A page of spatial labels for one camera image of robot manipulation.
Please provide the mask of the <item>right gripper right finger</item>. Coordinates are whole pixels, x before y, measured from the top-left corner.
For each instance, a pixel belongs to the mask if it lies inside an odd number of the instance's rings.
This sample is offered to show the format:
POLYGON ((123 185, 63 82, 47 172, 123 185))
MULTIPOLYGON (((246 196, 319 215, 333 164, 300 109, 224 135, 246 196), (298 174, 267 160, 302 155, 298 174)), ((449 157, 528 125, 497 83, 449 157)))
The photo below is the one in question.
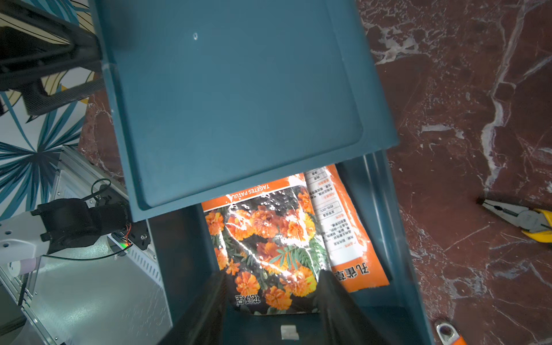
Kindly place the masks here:
POLYGON ((389 344, 328 270, 321 270, 318 305, 325 344, 389 344))

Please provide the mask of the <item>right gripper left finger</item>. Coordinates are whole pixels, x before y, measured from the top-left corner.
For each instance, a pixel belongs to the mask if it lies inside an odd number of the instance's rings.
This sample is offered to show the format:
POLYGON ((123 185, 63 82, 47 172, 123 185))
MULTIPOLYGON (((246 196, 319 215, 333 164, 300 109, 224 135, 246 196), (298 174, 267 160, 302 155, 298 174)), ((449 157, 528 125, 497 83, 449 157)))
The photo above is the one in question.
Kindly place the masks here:
POLYGON ((159 344, 221 344, 226 310, 226 278, 222 272, 214 273, 159 344))

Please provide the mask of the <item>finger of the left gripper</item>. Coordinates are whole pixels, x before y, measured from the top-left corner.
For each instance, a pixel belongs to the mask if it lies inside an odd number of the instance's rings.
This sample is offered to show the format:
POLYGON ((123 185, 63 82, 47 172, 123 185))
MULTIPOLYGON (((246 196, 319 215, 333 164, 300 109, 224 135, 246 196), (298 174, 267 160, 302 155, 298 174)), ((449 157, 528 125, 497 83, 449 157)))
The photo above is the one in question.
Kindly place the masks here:
POLYGON ((73 68, 101 70, 95 34, 23 1, 2 1, 1 90, 18 89, 73 68))
POLYGON ((102 90, 105 87, 103 78, 82 83, 73 88, 48 95, 40 80, 28 83, 19 88, 27 113, 30 116, 41 116, 69 103, 80 101, 102 90))

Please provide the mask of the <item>teal top drawer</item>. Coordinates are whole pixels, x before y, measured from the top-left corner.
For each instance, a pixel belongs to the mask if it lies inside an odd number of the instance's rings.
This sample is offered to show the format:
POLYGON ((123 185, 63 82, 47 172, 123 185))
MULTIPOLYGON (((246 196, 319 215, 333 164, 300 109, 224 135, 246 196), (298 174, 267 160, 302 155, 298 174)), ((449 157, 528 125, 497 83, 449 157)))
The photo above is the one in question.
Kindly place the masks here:
MULTIPOLYGON (((353 293, 353 299, 394 343, 433 344, 386 153, 379 151, 341 162, 337 170, 390 277, 388 287, 353 293)), ((193 302, 216 269, 207 226, 200 219, 198 205, 147 222, 171 320, 177 323, 191 312, 193 302)))

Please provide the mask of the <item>orange seed bag back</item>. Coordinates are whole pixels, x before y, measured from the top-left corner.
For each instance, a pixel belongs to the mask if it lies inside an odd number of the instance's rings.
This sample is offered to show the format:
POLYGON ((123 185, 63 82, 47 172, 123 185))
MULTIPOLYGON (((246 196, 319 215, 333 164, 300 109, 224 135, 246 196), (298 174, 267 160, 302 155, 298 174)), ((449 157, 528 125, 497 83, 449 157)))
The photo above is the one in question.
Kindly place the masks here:
POLYGON ((305 173, 331 270, 352 293, 390 284, 335 165, 305 173))

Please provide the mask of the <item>marigold seed bag front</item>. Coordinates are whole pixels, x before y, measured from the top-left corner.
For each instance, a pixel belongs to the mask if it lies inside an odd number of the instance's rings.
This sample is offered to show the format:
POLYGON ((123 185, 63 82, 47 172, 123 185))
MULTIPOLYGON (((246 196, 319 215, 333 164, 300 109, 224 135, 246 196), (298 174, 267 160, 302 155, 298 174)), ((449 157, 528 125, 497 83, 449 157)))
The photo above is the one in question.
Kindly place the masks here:
POLYGON ((330 262, 302 173, 202 204, 232 307, 255 316, 318 313, 330 262))

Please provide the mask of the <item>teal drawer cabinet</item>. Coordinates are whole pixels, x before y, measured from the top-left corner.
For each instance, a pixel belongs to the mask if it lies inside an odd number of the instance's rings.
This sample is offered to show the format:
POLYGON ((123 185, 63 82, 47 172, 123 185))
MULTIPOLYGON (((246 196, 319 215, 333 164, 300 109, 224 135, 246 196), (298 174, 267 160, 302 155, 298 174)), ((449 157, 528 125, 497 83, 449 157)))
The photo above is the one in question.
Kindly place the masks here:
POLYGON ((354 1, 92 1, 132 215, 397 145, 354 1))

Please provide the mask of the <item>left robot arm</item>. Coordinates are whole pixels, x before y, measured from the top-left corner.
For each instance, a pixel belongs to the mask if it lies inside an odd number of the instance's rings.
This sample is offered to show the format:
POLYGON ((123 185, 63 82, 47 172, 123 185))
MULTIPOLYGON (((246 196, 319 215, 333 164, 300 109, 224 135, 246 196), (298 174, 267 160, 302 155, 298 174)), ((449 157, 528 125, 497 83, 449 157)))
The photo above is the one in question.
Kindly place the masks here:
MULTIPOLYGON (((28 24, 64 42, 49 43, 16 28, 1 29, 1 90, 21 93, 27 113, 42 116, 80 101, 104 87, 102 78, 48 94, 42 79, 73 68, 101 69, 101 49, 95 34, 23 1, 2 1, 1 14, 28 24)), ((109 186, 83 198, 63 198, 40 204, 1 222, 1 263, 34 260, 68 248, 84 248, 115 231, 132 226, 125 202, 88 207, 90 199, 109 186)))

